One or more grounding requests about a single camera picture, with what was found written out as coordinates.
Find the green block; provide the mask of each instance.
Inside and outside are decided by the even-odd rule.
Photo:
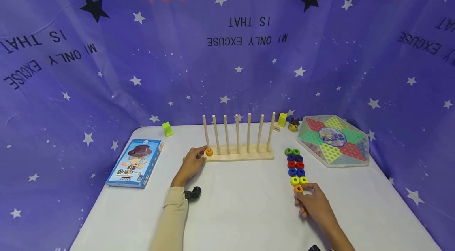
[[[362,138],[365,137],[364,134],[361,134],[360,132],[356,132],[350,129],[342,129],[341,132],[346,136],[346,140],[350,143],[356,144],[359,142]]]
[[[166,134],[167,137],[170,137],[171,135],[174,135],[171,129],[171,124],[169,122],[165,122],[161,125],[164,129],[164,133]]]
[[[305,133],[302,137],[302,140],[308,141],[309,143],[313,143],[315,145],[321,145],[324,141],[319,137],[319,133],[315,131],[309,131]]]

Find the card game box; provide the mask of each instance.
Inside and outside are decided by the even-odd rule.
[[[145,188],[163,145],[161,140],[132,139],[117,161],[106,184]]]

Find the cartoon character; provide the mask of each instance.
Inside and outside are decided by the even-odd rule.
[[[294,117],[292,117],[291,120],[289,121],[288,129],[290,131],[297,131],[297,129],[299,128],[299,124],[300,124],[301,120],[303,120],[303,118],[302,119],[294,119]]]
[[[138,145],[133,150],[130,150],[128,155],[130,156],[129,161],[131,165],[127,168],[130,170],[130,173],[133,173],[136,168],[142,169],[143,165],[147,164],[147,161],[144,161],[144,159],[149,154],[152,154],[152,150],[150,150],[150,146],[148,145]]]

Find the hexagonal game board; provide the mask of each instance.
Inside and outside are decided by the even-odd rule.
[[[369,163],[368,136],[335,115],[304,117],[297,141],[327,167]]]

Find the hand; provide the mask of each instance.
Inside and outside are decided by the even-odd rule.
[[[330,203],[321,188],[314,183],[302,185],[302,188],[304,190],[312,189],[314,193],[295,194],[295,204],[300,206],[299,214],[303,217],[310,215],[325,233],[329,232],[333,228],[338,228],[338,221],[335,214],[333,214],[332,207],[330,206]]]
[[[186,183],[192,176],[201,169],[206,161],[206,157],[202,157],[204,150],[207,146],[199,148],[192,148],[183,158],[182,167],[180,167],[174,180],[171,183],[171,187],[185,187]]]

